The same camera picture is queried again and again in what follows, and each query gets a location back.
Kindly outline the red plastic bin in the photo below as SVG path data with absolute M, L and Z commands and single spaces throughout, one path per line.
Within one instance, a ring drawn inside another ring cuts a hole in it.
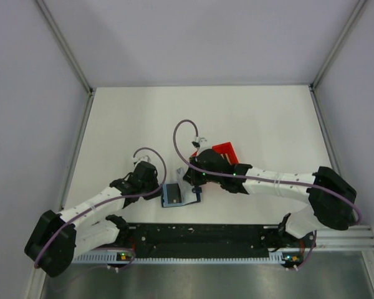
M 199 168 L 227 168 L 238 164 L 239 160 L 231 142 L 225 142 L 213 145 L 207 140 L 201 140 L 201 143 L 193 142 L 196 151 L 189 157 L 191 164 L 197 164 Z

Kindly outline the blue leather card holder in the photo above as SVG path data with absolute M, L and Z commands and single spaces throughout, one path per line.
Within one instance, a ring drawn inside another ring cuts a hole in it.
M 202 188 L 187 184 L 181 188 L 178 183 L 168 183 L 163 186 L 161 196 L 162 208 L 182 207 L 201 202 Z

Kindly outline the white credit card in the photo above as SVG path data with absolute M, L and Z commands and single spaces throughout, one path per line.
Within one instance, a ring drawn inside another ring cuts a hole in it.
M 181 193 L 181 198 L 183 202 L 187 202 L 188 199 L 190 198 L 190 194 L 192 194 L 192 186 L 185 181 L 184 178 L 185 175 L 185 169 L 183 167 L 178 168 L 176 170 L 176 178 L 177 178 L 177 183 L 180 188 L 180 193 Z

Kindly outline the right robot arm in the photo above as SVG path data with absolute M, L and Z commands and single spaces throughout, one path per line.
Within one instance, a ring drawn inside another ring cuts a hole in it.
M 215 184 L 228 198 L 278 199 L 283 205 L 298 202 L 301 208 L 287 211 L 278 226 L 279 240 L 285 246 L 295 245 L 309 232 L 347 230 L 360 220 L 356 190 L 329 167 L 305 174 L 269 171 L 231 163 L 213 149 L 199 151 L 187 162 L 183 179 L 191 185 Z

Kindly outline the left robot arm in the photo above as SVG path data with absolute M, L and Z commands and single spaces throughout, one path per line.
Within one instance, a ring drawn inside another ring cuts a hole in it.
M 128 242 L 127 223 L 115 213 L 139 198 L 162 194 L 158 171 L 140 160 L 124 178 L 112 181 L 96 196 L 60 212 L 40 216 L 24 253 L 50 277 L 62 274 L 73 259 L 105 244 L 122 247 Z

